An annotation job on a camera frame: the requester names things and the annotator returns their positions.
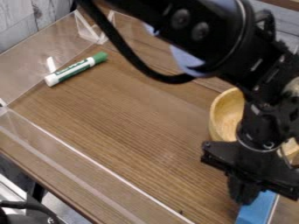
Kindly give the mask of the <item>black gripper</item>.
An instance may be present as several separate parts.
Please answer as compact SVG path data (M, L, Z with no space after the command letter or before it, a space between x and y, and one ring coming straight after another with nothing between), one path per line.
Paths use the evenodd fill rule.
M262 192L273 191L299 200L299 166L277 151L255 152L239 142L202 144L201 161L225 172L229 195L239 205L251 205Z

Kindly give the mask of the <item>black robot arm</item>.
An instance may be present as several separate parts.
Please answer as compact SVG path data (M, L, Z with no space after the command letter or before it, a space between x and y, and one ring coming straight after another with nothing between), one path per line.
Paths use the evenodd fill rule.
M299 167L283 144L299 138L299 54L277 37L277 19L255 11L249 0L107 0L142 20L170 43L184 71L155 72L118 32L116 49L152 79L182 84L218 76L243 94L246 103L233 142L207 142L202 162L225 171L231 198L250 204L271 190L299 200Z

